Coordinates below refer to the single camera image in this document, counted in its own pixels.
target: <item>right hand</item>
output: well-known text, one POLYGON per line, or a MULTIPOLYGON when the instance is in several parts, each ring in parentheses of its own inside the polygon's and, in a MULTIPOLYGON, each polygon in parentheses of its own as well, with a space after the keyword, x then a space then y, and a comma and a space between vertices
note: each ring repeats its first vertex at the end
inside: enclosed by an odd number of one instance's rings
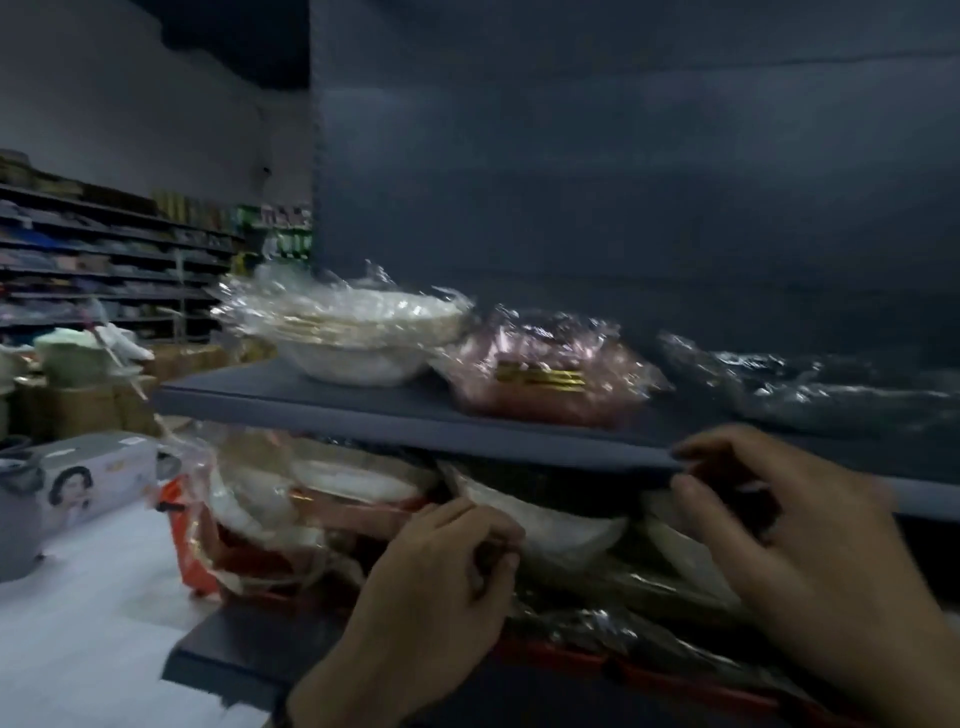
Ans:
POLYGON ((883 693, 902 699, 921 675, 960 676, 960 642, 900 537, 881 481, 745 425, 695 435, 674 454, 690 463, 674 492, 716 566, 800 664, 887 715, 883 693), (767 483, 781 509, 767 546, 705 484, 752 480, 767 483))

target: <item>ceiling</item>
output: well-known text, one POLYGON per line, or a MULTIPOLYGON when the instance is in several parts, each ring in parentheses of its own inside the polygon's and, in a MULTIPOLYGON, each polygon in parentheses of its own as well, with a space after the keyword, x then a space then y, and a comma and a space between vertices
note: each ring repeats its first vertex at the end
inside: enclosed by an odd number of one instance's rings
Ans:
POLYGON ((205 50, 252 84, 309 87, 309 0, 133 0, 174 51, 205 50))

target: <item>dark gray shelf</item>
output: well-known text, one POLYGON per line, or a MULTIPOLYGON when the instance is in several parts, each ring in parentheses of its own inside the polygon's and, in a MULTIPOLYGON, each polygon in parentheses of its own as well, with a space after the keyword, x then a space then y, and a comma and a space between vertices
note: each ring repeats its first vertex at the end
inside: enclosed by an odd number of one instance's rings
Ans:
MULTIPOLYGON (((339 621, 324 615, 294 617, 228 604, 206 618, 171 651, 162 678, 271 711, 340 639, 339 621)), ((735 717, 711 712, 710 726, 735 717)), ((572 728, 584 725, 676 726, 661 699, 592 677, 491 656, 449 698, 404 723, 409 728, 572 728)), ((751 725, 780 728, 768 716, 751 725)))
MULTIPOLYGON (((528 425, 458 411, 436 376, 388 389, 338 387, 279 359, 167 383, 155 402, 166 414, 597 471, 676 468, 673 443, 728 419, 675 396, 651 402, 619 430, 528 425)), ((960 449, 947 443, 787 439, 848 467, 899 478, 904 491, 913 481, 930 481, 920 485, 960 497, 960 489, 943 485, 960 483, 960 449)), ((960 501, 950 508, 960 513, 960 501)))

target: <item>wall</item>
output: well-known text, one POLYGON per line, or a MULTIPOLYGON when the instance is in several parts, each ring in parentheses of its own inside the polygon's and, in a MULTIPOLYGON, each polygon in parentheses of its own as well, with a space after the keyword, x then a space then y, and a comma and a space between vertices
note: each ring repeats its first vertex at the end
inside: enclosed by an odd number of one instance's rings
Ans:
POLYGON ((5 0, 0 148, 38 169, 149 195, 259 202, 256 90, 172 53, 127 0, 5 0))
POLYGON ((648 345, 960 360, 957 3, 312 9, 322 265, 648 345))

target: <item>floor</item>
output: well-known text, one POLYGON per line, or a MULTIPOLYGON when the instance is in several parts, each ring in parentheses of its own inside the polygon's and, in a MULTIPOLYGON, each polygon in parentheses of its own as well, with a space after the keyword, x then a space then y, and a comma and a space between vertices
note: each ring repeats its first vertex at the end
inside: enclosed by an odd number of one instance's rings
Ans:
POLYGON ((4 728, 260 728, 266 717, 160 681, 171 646, 215 605, 188 598, 165 517, 136 504, 45 548, 0 584, 4 728))

